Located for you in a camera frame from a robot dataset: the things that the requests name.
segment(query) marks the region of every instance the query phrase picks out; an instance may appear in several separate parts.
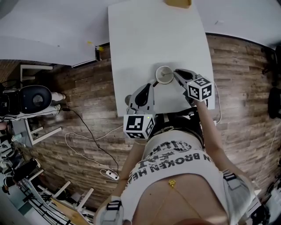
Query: cardboard box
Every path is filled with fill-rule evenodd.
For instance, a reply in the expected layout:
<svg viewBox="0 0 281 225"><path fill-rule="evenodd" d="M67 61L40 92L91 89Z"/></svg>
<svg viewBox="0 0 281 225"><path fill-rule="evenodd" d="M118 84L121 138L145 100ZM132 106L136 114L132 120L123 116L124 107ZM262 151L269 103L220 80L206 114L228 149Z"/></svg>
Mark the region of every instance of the cardboard box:
<svg viewBox="0 0 281 225"><path fill-rule="evenodd" d="M188 9L191 6L191 0L165 0L167 5Z"/></svg>

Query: necklace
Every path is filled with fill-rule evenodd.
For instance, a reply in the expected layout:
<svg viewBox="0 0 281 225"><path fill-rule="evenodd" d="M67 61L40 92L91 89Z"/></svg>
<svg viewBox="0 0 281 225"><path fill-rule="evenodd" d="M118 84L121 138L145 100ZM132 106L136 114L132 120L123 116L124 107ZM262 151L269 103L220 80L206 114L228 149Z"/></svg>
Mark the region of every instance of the necklace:
<svg viewBox="0 0 281 225"><path fill-rule="evenodd" d="M157 215L158 215L159 211L161 210L162 206L163 206L164 203L166 202L167 197L170 195L170 193L171 193L173 190L175 190L175 191L184 199L184 201L187 203L187 205L197 214L197 216L198 216L200 219L202 219L202 217L200 216L200 214L199 214L199 213L193 208L193 206L185 199L185 197L175 188L176 181L175 181L175 180L169 180L168 183L169 183L169 185L171 186L171 189L170 189L170 191L168 192L168 194L166 195L166 197L163 199L163 201L162 201L162 203L161 203L159 209L157 210L156 215L154 216L154 219L153 219L151 225L154 223L155 219L157 218Z"/></svg>

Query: office chair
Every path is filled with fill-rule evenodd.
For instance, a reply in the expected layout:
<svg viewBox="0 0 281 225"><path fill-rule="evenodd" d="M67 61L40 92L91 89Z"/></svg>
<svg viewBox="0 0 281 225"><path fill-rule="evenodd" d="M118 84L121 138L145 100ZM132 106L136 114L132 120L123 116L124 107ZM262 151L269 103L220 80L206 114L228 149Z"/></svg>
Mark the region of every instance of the office chair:
<svg viewBox="0 0 281 225"><path fill-rule="evenodd" d="M275 87L278 85L279 76L281 75L281 46L277 46L275 51L272 49L262 49L262 52L265 52L267 59L270 62L269 65L264 68L262 73L266 74L272 71L272 85Z"/></svg>
<svg viewBox="0 0 281 225"><path fill-rule="evenodd" d="M0 94L0 116L37 113L50 106L52 93L44 86L31 85Z"/></svg>
<svg viewBox="0 0 281 225"><path fill-rule="evenodd" d="M276 117L281 119L281 89L273 87L268 97L268 114L270 118Z"/></svg>

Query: black cable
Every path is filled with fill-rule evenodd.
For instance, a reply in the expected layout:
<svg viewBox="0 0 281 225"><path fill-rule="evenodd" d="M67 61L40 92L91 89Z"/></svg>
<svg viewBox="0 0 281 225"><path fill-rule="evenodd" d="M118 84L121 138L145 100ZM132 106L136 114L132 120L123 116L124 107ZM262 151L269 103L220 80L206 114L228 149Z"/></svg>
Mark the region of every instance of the black cable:
<svg viewBox="0 0 281 225"><path fill-rule="evenodd" d="M91 130L88 128L88 126L85 124L85 122L83 121L83 119L81 118L81 116L80 116L77 112L75 112L73 109L64 108L64 109L62 109L62 110L63 110L63 111L66 111L66 112L73 111L73 112L81 119L81 121L83 122L83 124L87 127L88 131L91 133L92 138L93 138L94 142L96 143L97 147L98 147L99 149L101 149L102 151L104 151L106 154L108 154L108 155L114 160L114 162L115 162L116 165L117 165L117 175L119 175L119 165L118 165L118 163L116 162L116 160L113 158L112 155L110 155L108 152L106 152L104 149L102 149L102 148L97 144L97 142L96 142L96 140L95 140L95 138L94 138L93 133L92 133Z"/></svg>
<svg viewBox="0 0 281 225"><path fill-rule="evenodd" d="M108 152L106 152L103 148L101 148L101 147L98 145L98 143L96 142L96 140L95 140L95 138L94 138L94 135L93 135L93 133L91 132L91 130L90 130L90 129L88 128L88 126L85 124L85 122L83 121L83 119L81 118L81 116L80 116L77 112L75 112L73 109L64 108L64 109L53 110L53 111L49 111L49 112L34 113L34 114L31 114L31 115L40 115L40 114L44 114L44 113L51 113L51 112L58 112L58 111L65 111L65 112L73 111L73 112L81 119L81 121L83 122L83 124L87 127L88 131L91 133L92 138L93 138L94 142L96 143L97 147L98 147L100 150L104 151L106 154L108 154L108 155L114 160L114 162L115 162L116 165L117 165L117 175L119 175L119 165L118 165L118 163L116 162L116 160L113 158L112 155L110 155ZM26 115L24 115L24 116L19 116L19 117L15 117L15 118L11 118L11 119L6 119L6 120L14 120L14 121L15 121L15 120L17 120L18 118L25 117L25 116L26 116Z"/></svg>
<svg viewBox="0 0 281 225"><path fill-rule="evenodd" d="M8 86L8 87L5 87L5 86L3 85L4 83L11 82L11 81L16 81L16 83L15 83L14 85L11 85L11 86ZM11 88L11 87L15 86L15 85L17 84L17 82L22 83L19 79L11 79L11 80L6 80L6 81L2 82L1 84L2 84L3 87L6 89L6 88Z"/></svg>

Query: white table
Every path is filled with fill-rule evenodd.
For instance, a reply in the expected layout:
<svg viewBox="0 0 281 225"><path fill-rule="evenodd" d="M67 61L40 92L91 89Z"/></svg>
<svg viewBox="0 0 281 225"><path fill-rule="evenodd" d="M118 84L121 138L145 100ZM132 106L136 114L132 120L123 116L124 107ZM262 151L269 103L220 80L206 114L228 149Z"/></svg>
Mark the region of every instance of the white table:
<svg viewBox="0 0 281 225"><path fill-rule="evenodd" d="M108 20L118 116L126 114L125 97L155 80L161 65L193 70L213 81L207 38L194 1L182 9L163 0L130 0L109 6ZM156 113L190 108L175 79L158 84L154 92ZM209 109L214 108L213 95Z"/></svg>
<svg viewBox="0 0 281 225"><path fill-rule="evenodd" d="M22 88L22 82L24 80L35 80L35 76L23 76L22 71L24 69L39 69L39 70L52 70L52 66L47 66L47 65L21 65L20 66L20 81L21 81L21 88Z"/></svg>
<svg viewBox="0 0 281 225"><path fill-rule="evenodd" d="M35 145L36 143L52 136L53 134L57 133L57 132L60 132L62 130L61 127L47 133L47 134L44 134L43 136L37 138L37 139L33 139L32 138L32 134L38 132L38 131L41 131L43 130L43 127L39 127L33 131L30 130L29 128L29 124L28 124L28 121L27 119L20 119L20 120L15 120L15 121L12 121L12 124L13 124L13 132L15 135L17 134L21 134L22 137L18 140L20 143L28 146L28 147L33 147L33 145Z"/></svg>

